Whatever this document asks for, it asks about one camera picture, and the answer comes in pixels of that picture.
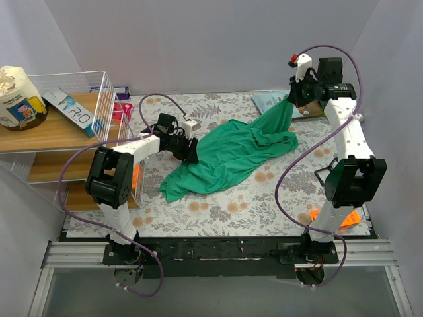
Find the green garment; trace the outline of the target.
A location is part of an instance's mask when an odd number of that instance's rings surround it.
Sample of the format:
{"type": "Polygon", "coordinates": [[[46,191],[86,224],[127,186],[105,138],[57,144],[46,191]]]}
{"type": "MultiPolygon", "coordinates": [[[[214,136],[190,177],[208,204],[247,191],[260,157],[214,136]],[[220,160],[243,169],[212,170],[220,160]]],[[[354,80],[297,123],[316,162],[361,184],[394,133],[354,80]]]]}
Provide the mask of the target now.
{"type": "Polygon", "coordinates": [[[251,123],[229,120],[198,142],[199,163],[182,163],[158,191],[167,203],[184,196],[212,194],[248,178],[267,160],[296,150],[299,141],[289,130],[293,104],[278,102],[251,123]]]}

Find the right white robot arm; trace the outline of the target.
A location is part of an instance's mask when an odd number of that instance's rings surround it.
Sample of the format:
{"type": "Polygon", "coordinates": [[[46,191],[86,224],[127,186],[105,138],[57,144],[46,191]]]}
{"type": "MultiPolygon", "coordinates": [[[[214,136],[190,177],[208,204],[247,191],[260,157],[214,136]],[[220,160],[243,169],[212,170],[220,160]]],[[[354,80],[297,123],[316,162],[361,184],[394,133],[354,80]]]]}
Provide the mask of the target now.
{"type": "Polygon", "coordinates": [[[338,151],[337,163],[324,182],[325,202],[308,230],[310,239],[299,245],[300,257],[311,263],[322,256],[321,243],[332,242],[347,216],[374,198],[387,164],[375,157],[365,140],[360,119],[354,114],[356,91],[342,81],[342,59],[321,58],[313,69],[311,57],[303,53],[293,56],[289,65],[296,70],[289,80],[289,102],[297,107],[321,103],[336,134],[338,151]]]}

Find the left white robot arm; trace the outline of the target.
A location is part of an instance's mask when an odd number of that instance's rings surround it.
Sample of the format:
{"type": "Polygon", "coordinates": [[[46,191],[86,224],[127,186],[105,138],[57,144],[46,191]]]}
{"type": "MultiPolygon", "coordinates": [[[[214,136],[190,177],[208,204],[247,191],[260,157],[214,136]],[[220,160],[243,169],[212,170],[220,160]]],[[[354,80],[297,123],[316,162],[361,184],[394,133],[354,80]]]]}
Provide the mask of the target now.
{"type": "Polygon", "coordinates": [[[199,163],[198,139],[194,137],[199,129],[196,120],[179,124],[174,116],[161,113],[157,123],[134,141],[112,148],[101,146],[95,151],[86,192],[103,212],[110,227],[110,239],[120,244],[118,256],[124,263],[134,264],[141,255],[140,247],[129,241],[137,234],[128,207],[135,166],[161,151],[171,152],[184,163],[199,163]]]}

